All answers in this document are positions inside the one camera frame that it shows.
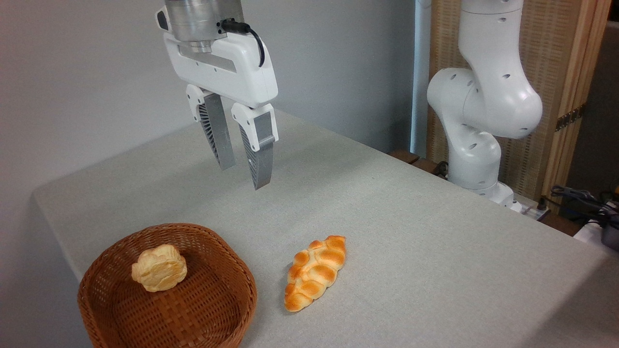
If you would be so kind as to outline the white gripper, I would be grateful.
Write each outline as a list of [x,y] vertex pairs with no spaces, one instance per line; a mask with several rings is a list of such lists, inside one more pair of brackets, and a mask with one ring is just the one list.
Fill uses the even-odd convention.
[[173,69],[189,83],[186,95],[192,116],[221,169],[235,166],[223,96],[236,102],[232,116],[239,124],[254,189],[265,187],[271,181],[274,143],[279,140],[276,115],[269,104],[279,89],[267,46],[260,65],[260,49],[252,34],[230,33],[215,40],[210,53],[192,52],[168,32],[163,39]]

